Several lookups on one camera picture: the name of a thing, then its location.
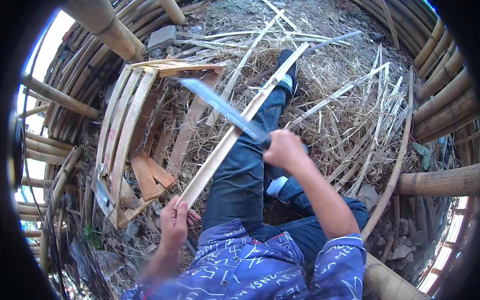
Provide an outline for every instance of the person's left hand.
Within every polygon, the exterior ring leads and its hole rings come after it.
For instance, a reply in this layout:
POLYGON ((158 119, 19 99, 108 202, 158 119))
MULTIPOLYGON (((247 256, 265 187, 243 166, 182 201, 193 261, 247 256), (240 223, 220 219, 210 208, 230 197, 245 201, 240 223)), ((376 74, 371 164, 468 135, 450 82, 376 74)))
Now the person's left hand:
POLYGON ((160 246, 165 251, 178 251, 187 239, 187 224, 193 226, 195 225, 194 220, 202 221, 202 218, 195 211, 188 210, 186 202, 180 203, 178 209, 175 210, 174 207, 178 199, 178 196, 174 196, 160 212, 162 229, 160 246))

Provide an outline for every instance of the right arm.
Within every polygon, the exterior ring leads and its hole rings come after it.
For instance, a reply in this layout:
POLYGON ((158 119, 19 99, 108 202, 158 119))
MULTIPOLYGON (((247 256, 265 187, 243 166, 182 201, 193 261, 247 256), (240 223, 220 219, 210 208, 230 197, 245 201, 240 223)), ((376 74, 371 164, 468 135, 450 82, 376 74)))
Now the right arm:
POLYGON ((300 183, 327 238, 360 233, 350 208, 303 151, 300 138, 289 130, 276 130, 270 137, 264 161, 285 169, 300 183))

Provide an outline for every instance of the sky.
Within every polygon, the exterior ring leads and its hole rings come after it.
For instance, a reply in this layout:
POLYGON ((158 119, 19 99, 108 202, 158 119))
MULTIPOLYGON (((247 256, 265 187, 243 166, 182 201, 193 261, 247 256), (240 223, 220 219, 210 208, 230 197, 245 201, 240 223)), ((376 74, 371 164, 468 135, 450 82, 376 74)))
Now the sky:
MULTIPOLYGON (((45 74, 47 74, 47 71, 48 71, 48 66, 50 65, 50 62, 52 61, 55 54, 57 53, 57 49, 59 45, 62 43, 63 36, 70 29, 70 27, 73 25, 74 22, 75 20, 72 19, 72 17, 70 17, 63 11, 60 11, 58 13, 57 17, 53 21, 53 24, 50 30, 47 32, 43 45, 40 48, 40 51, 38 53, 38 57, 36 59, 36 63, 35 63, 35 67, 32 75, 34 78, 43 82, 45 74)), ((32 55, 29 58, 28 63, 26 64, 25 71, 27 73, 30 73, 30 69, 32 68, 33 59, 38 49, 40 40, 41 40, 41 37, 39 38, 37 45, 33 49, 32 55)), ((23 90, 24 90, 24 86, 20 85, 18 100, 17 100, 17 113, 23 112, 23 109, 24 109, 25 95, 23 94, 23 90)), ((27 99, 26 110, 28 111, 33 109, 35 107, 35 102, 36 102, 36 99, 29 96, 27 99)), ((40 131, 43 125, 43 120, 44 118, 37 114, 27 117, 25 119, 25 123, 29 125, 28 131, 32 133, 40 134, 40 131)), ((44 130, 43 135, 48 136, 46 129, 44 130)), ((32 160, 29 158, 27 159, 27 163, 28 163, 28 172, 29 172, 30 178, 35 178, 35 179, 44 178, 46 163, 32 160)), ((43 189, 33 188, 33 190, 34 190, 34 194, 37 202, 43 203, 43 189)), ((28 199, 28 202, 33 202, 33 197, 30 193, 30 189, 25 188, 24 191, 28 199)), ((15 199, 21 202, 24 201, 24 198, 21 195, 20 190, 18 190, 18 192, 15 193, 15 199)))

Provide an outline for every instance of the short-sleeved shirt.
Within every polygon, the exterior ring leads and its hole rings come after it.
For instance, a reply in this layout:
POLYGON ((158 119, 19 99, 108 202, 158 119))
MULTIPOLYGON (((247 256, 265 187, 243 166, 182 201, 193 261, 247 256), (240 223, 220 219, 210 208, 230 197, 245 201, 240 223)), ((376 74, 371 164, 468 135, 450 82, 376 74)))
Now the short-sleeved shirt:
POLYGON ((303 254, 288 232, 259 242, 236 219, 205 230, 177 278, 159 286, 140 280, 122 299, 361 299, 365 264, 359 234, 328 240, 307 284, 303 254))

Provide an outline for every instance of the person's right hand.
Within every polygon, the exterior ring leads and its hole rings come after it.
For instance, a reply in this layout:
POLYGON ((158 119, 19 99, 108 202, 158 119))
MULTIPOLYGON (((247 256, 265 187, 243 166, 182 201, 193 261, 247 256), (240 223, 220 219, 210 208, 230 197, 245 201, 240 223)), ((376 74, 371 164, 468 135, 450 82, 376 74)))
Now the person's right hand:
POLYGON ((272 166, 283 168, 291 173, 300 159, 308 158, 299 136, 290 130, 278 129, 270 133, 272 143, 263 152, 264 161, 272 166))

